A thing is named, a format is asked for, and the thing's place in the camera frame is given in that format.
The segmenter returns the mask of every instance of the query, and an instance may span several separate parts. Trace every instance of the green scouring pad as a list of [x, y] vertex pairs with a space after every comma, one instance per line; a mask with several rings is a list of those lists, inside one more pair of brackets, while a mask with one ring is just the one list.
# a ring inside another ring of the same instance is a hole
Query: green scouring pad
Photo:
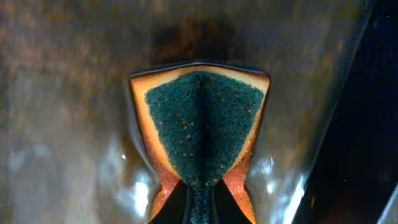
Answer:
[[192, 223], [210, 222], [210, 188], [244, 149], [265, 91], [199, 70], [145, 92], [158, 141], [172, 168], [193, 189]]

